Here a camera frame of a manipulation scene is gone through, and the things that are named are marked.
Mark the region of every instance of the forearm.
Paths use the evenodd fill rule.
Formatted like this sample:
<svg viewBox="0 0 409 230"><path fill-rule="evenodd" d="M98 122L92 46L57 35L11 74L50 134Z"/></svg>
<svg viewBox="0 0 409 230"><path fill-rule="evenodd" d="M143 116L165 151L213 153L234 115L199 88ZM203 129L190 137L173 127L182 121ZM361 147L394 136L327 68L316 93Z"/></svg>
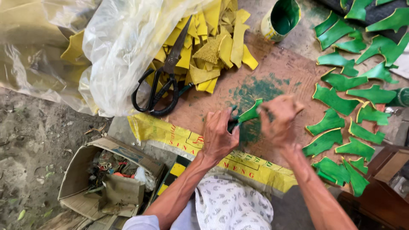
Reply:
<svg viewBox="0 0 409 230"><path fill-rule="evenodd" d="M315 174L301 150L293 148L292 151L296 152L288 162L300 186L315 228L317 230L356 229L349 216Z"/></svg>
<svg viewBox="0 0 409 230"><path fill-rule="evenodd" d="M213 167L199 152L185 171L153 202L144 215L156 215L161 230L169 229L186 207L203 176Z"/></svg>

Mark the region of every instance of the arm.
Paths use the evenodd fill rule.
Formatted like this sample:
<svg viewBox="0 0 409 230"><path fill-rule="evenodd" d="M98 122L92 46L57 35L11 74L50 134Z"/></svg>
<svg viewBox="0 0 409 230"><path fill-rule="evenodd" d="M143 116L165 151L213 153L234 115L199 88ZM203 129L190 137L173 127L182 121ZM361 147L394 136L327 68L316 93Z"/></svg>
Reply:
<svg viewBox="0 0 409 230"><path fill-rule="evenodd" d="M261 104L260 119L263 134L280 150L281 156L290 164L300 186L310 216L317 230L357 229L332 194L325 188L295 144L293 120L303 109L292 96L283 95ZM270 112L275 120L270 122Z"/></svg>
<svg viewBox="0 0 409 230"><path fill-rule="evenodd" d="M208 113L204 147L186 170L153 202L143 215L155 215L161 230L169 229L186 207L203 176L238 145L239 126L227 131L232 108Z"/></svg>

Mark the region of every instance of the pile of yellow leather scraps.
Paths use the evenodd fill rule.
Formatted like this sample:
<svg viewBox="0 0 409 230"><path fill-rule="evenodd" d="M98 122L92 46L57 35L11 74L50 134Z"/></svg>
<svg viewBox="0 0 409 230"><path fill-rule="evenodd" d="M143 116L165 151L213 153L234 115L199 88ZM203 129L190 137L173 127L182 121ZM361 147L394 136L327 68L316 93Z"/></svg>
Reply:
<svg viewBox="0 0 409 230"><path fill-rule="evenodd" d="M185 81L185 85L193 82L198 91L213 93L221 69L229 69L233 64L240 68L243 62L254 70L258 62L243 44L244 32L249 29L244 22L249 17L247 11L237 9L237 0L215 0L206 9L193 15L180 53L181 59L174 70L176 79ZM188 20L189 17L185 17L179 21L150 68L163 66ZM157 90L167 78L164 75L160 79ZM151 84L152 80L153 74L147 78L147 82Z"/></svg>

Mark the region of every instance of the person's left hand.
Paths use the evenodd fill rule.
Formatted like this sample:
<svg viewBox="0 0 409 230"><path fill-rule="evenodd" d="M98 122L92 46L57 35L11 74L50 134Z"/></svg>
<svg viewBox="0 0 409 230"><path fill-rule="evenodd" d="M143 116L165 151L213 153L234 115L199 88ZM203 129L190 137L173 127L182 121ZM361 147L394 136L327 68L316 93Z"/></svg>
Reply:
<svg viewBox="0 0 409 230"><path fill-rule="evenodd" d="M234 127L232 133L227 131L233 108L209 112L206 117L204 146L200 151L210 166L216 166L225 156L238 146L240 126Z"/></svg>

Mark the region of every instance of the dirt ground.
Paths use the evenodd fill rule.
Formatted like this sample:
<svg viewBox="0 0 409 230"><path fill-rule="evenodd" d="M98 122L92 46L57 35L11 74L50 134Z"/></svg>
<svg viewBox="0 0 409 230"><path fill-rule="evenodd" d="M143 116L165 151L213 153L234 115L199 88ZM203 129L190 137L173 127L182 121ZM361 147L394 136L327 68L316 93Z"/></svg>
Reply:
<svg viewBox="0 0 409 230"><path fill-rule="evenodd" d="M57 201L74 153L112 119L0 88L0 229L37 229L64 209ZM20 213L24 217L18 220Z"/></svg>

